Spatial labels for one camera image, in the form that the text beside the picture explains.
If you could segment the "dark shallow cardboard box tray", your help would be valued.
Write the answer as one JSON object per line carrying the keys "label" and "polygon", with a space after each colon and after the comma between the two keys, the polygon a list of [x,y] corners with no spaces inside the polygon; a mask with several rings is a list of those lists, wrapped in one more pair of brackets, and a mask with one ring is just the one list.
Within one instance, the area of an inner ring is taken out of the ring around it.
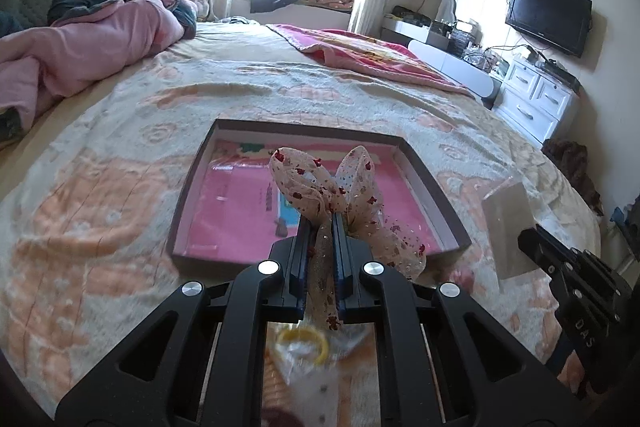
{"label": "dark shallow cardboard box tray", "polygon": [[418,153],[399,136],[217,119],[186,176],[168,254],[184,274],[234,275],[289,239],[300,219],[339,212],[349,235],[417,277],[463,251],[469,233]]}

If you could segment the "beige peach patterned bed blanket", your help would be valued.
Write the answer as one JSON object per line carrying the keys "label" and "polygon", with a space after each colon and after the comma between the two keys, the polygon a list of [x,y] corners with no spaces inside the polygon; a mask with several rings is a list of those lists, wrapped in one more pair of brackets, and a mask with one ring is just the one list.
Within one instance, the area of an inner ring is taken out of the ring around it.
{"label": "beige peach patterned bed blanket", "polygon": [[457,267],[473,297],[550,357],[547,277],[499,284],[482,209],[518,178],[538,222],[600,251],[596,216],[540,150],[466,95],[323,66],[264,26],[207,23],[62,102],[1,155],[1,349],[44,413],[178,286],[170,222],[218,118],[404,138],[469,233]]}

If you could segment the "red pink folded blanket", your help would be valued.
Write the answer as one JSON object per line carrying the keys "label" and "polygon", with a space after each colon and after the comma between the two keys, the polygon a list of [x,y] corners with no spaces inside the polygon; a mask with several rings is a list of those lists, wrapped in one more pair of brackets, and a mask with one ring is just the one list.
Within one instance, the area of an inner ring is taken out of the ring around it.
{"label": "red pink folded blanket", "polygon": [[471,96],[469,89],[420,61],[400,44],[339,29],[309,29],[287,24],[267,28],[320,64],[393,82]]}

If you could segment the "white drawer cabinet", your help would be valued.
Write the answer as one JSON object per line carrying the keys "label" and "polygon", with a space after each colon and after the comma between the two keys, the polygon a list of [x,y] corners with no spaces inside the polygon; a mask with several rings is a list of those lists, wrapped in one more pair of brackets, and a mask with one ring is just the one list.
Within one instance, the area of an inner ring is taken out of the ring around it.
{"label": "white drawer cabinet", "polygon": [[567,135],[579,107],[572,89],[517,55],[492,111],[540,150],[547,140]]}

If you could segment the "white low desk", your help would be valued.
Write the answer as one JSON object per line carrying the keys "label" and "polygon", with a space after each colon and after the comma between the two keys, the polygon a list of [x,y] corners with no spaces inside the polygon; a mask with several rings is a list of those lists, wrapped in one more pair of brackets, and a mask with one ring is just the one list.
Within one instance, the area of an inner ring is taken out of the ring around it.
{"label": "white low desk", "polygon": [[392,14],[386,14],[381,38],[405,46],[423,63],[468,88],[487,109],[494,106],[499,92],[498,82],[487,72],[449,53],[449,39],[430,26],[416,26]]}

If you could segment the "pink quilt bundle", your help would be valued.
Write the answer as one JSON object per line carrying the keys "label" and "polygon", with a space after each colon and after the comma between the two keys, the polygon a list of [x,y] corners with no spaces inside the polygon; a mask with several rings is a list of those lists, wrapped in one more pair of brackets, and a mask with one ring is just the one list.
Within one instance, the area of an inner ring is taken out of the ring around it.
{"label": "pink quilt bundle", "polygon": [[1,38],[1,127],[17,134],[91,83],[167,49],[186,36],[162,0],[118,0],[61,26]]}

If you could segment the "black wall television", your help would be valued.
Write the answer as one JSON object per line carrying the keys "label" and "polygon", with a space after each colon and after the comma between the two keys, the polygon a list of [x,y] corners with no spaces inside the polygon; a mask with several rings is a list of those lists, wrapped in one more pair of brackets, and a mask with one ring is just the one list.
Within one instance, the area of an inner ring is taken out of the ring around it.
{"label": "black wall television", "polygon": [[506,24],[567,55],[581,57],[591,12],[591,0],[509,0]]}

